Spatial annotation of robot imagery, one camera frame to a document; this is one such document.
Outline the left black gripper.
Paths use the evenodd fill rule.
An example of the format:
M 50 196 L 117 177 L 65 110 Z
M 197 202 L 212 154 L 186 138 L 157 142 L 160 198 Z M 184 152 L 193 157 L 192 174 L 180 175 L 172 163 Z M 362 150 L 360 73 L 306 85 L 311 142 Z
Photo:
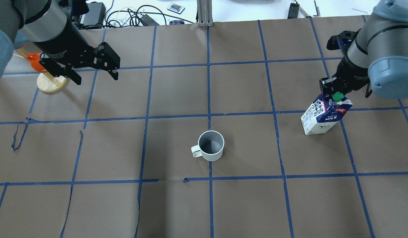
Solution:
M 89 67 L 106 71 L 118 80 L 120 56 L 107 42 L 90 46 L 72 23 L 66 23 L 62 32 L 50 39 L 32 42 L 42 52 L 39 63 L 54 77 L 63 76 L 81 85 L 82 77 L 75 69 Z

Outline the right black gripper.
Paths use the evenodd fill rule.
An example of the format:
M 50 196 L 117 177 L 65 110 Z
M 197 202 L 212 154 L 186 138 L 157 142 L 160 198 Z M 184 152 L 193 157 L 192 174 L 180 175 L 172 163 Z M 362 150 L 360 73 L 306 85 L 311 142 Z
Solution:
M 326 101 L 340 92 L 342 94 L 358 91 L 370 83 L 368 70 L 349 64 L 345 58 L 342 58 L 337 66 L 335 77 L 324 77 L 319 80 L 321 93 Z

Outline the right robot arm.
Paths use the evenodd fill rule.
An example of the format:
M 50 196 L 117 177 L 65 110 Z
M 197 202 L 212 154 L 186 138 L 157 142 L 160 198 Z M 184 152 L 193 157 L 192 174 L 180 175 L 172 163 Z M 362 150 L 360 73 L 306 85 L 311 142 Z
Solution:
M 343 58 L 332 77 L 319 80 L 326 100 L 366 87 L 384 99 L 408 99 L 408 0 L 381 0 L 363 28 L 331 36 L 328 50 Z

